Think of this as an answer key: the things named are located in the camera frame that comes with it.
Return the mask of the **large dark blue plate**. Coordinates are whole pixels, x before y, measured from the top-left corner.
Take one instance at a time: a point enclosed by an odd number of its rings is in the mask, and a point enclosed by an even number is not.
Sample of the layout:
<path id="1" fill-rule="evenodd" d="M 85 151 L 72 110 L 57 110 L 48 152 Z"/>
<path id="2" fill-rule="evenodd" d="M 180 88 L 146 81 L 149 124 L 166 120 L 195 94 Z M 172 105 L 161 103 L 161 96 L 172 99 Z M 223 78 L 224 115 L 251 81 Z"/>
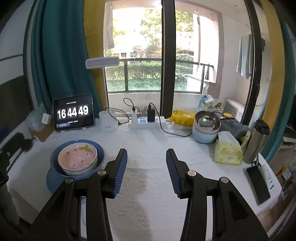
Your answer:
<path id="1" fill-rule="evenodd" d="M 51 167 L 46 176 L 46 185 L 49 192 L 53 194 L 68 177 L 62 168 L 54 169 Z"/>

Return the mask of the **large blue bowl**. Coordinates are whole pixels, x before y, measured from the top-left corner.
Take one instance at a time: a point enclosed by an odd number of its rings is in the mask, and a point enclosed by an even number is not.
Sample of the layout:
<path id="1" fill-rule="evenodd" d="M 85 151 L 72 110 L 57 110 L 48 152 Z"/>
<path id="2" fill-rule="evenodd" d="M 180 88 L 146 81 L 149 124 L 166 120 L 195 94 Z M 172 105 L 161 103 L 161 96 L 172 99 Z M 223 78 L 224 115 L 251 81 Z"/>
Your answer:
<path id="1" fill-rule="evenodd" d="M 90 177 L 102 167 L 105 153 L 99 144 L 90 140 L 72 140 L 58 146 L 50 157 L 54 169 L 62 168 L 76 180 Z"/>

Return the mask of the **black smartphone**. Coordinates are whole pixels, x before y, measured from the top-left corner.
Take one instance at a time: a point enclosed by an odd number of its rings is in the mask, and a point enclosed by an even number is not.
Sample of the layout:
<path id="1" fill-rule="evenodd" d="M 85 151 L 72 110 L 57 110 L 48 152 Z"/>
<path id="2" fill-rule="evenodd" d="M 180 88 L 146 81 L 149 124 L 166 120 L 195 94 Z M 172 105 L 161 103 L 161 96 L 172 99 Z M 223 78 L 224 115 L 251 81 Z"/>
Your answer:
<path id="1" fill-rule="evenodd" d="M 270 193 L 259 168 L 257 166 L 251 166 L 246 169 L 246 173 L 257 205 L 261 205 L 269 200 Z"/>

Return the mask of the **yellow tissue pack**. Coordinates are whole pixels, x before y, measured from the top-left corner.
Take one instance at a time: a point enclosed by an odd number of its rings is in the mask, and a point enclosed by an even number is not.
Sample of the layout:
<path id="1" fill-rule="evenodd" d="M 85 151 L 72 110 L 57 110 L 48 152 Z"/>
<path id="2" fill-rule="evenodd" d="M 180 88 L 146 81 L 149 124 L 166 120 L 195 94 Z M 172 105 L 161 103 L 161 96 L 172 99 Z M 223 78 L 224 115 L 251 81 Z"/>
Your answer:
<path id="1" fill-rule="evenodd" d="M 243 161 L 241 145 L 227 131 L 218 133 L 214 147 L 214 162 L 225 165 L 240 166 Z"/>

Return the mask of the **steel thermos bottle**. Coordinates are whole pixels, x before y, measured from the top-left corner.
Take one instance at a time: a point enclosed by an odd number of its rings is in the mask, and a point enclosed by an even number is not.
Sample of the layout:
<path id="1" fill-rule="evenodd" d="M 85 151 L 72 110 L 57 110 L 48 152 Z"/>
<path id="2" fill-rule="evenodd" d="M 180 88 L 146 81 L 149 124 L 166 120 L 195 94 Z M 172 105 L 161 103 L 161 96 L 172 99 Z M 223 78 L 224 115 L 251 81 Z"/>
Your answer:
<path id="1" fill-rule="evenodd" d="M 246 139 L 242 143 L 243 161 L 251 164 L 258 153 L 261 152 L 270 135 L 268 124 L 262 119 L 258 119 L 251 130 L 246 134 Z"/>

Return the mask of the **light blue bowl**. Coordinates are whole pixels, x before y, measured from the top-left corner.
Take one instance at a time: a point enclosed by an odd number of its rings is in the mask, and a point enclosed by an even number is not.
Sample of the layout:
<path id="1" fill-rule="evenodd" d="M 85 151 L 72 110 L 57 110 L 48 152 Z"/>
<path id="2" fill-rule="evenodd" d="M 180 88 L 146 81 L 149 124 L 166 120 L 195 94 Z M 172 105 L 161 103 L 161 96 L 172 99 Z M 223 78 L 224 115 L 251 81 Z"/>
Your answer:
<path id="1" fill-rule="evenodd" d="M 196 141 L 198 141 L 202 144 L 211 143 L 211 142 L 215 141 L 215 139 L 217 138 L 217 133 L 207 134 L 207 133 L 200 132 L 200 131 L 196 130 L 195 128 L 192 128 L 192 135 Z"/>

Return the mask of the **cardboard box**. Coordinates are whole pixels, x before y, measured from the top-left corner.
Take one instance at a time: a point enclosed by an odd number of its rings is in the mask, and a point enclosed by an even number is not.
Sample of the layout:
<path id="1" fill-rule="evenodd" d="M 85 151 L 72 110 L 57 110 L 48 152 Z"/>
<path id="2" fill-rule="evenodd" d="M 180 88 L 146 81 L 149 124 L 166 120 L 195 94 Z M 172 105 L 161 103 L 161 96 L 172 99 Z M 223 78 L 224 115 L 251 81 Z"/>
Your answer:
<path id="1" fill-rule="evenodd" d="M 32 138 L 38 142 L 44 142 L 53 131 L 54 131 L 53 121 L 51 121 L 48 125 L 45 125 L 43 130 L 41 130 L 40 132 L 31 130 L 29 128 L 29 132 L 30 132 Z"/>

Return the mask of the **clear plastic bag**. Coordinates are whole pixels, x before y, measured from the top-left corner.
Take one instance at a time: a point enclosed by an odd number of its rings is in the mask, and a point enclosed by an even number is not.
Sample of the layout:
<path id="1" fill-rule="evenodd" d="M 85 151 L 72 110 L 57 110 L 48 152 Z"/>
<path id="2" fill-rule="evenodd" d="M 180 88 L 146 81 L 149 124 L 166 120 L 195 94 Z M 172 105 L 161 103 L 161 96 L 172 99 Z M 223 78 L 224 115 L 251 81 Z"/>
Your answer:
<path id="1" fill-rule="evenodd" d="M 38 108 L 34 109 L 29 113 L 26 118 L 26 121 L 29 125 L 30 130 L 40 132 L 45 127 L 45 124 L 42 123 L 43 114 L 47 113 L 47 110 L 44 104 L 41 102 Z"/>

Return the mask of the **stainless steel bowl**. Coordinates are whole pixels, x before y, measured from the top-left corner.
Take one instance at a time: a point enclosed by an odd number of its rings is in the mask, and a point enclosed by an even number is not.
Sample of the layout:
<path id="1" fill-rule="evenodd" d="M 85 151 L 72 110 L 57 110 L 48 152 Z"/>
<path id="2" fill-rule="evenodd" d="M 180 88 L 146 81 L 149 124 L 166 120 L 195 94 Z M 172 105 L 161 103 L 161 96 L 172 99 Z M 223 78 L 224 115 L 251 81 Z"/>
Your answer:
<path id="1" fill-rule="evenodd" d="M 220 128 L 221 125 L 220 118 L 217 114 L 205 110 L 198 111 L 195 114 L 195 122 L 200 127 L 209 127 L 214 130 Z"/>

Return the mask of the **white desk lamp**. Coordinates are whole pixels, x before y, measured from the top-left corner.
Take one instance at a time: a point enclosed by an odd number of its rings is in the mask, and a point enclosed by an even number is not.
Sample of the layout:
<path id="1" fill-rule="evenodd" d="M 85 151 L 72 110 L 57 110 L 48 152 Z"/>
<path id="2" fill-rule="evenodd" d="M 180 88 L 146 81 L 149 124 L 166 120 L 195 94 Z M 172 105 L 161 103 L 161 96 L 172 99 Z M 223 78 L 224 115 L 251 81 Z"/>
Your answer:
<path id="1" fill-rule="evenodd" d="M 117 130 L 118 120 L 116 112 L 110 110 L 107 99 L 107 84 L 105 78 L 105 68 L 119 65 L 118 57 L 97 57 L 90 58 L 85 61 L 85 67 L 90 69 L 95 80 L 95 87 L 99 100 L 101 102 L 102 111 L 98 113 L 98 129 L 100 132 L 113 132 Z"/>

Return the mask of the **tablet showing clock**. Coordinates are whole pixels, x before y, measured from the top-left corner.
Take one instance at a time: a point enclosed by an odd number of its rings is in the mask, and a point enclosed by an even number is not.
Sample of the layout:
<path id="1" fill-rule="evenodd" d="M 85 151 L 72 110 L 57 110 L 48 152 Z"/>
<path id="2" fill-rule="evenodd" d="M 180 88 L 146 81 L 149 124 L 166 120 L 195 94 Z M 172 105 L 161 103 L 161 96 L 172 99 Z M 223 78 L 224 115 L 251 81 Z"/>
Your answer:
<path id="1" fill-rule="evenodd" d="M 53 100 L 53 122 L 56 132 L 94 126 L 92 94 Z"/>

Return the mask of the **white power strip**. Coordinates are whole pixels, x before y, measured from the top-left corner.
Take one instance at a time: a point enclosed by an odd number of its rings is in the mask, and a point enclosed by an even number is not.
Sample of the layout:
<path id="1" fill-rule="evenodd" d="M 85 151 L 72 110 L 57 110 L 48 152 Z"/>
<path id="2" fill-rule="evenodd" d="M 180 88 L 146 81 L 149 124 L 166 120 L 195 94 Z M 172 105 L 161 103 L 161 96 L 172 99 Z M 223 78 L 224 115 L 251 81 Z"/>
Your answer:
<path id="1" fill-rule="evenodd" d="M 160 118 L 156 116 L 154 122 L 148 122 L 147 117 L 134 118 L 128 126 L 130 128 L 159 128 L 160 124 L 166 124 L 166 119 L 163 116 Z"/>

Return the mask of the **hanging light blue towel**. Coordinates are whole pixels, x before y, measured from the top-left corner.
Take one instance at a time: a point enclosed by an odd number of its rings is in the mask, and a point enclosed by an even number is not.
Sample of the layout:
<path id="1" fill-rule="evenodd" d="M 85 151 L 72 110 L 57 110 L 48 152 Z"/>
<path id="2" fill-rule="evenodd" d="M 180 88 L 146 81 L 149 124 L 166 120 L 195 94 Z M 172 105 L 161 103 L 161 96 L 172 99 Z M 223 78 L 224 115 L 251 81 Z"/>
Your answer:
<path id="1" fill-rule="evenodd" d="M 236 66 L 238 72 L 244 79 L 249 79 L 253 70 L 253 38 L 251 34 L 240 37 L 239 53 Z"/>

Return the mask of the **teal curtain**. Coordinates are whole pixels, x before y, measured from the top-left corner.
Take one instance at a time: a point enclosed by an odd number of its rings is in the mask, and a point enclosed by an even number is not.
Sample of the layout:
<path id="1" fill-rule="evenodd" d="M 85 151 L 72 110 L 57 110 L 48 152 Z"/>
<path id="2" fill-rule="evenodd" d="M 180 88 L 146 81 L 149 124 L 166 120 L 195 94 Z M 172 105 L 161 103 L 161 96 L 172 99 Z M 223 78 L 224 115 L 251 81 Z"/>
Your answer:
<path id="1" fill-rule="evenodd" d="M 38 1 L 31 38 L 31 70 L 38 104 L 92 94 L 94 115 L 102 105 L 90 70 L 83 23 L 83 1 Z"/>

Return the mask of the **yellow curtain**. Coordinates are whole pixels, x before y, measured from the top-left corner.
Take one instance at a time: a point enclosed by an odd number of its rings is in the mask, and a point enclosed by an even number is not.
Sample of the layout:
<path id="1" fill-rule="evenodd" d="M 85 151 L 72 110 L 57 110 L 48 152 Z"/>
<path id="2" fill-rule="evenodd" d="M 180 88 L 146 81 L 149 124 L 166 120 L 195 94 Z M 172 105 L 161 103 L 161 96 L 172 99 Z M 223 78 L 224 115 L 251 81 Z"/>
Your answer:
<path id="1" fill-rule="evenodd" d="M 89 58 L 104 56 L 104 11 L 105 1 L 87 0 L 84 2 L 84 32 Z"/>

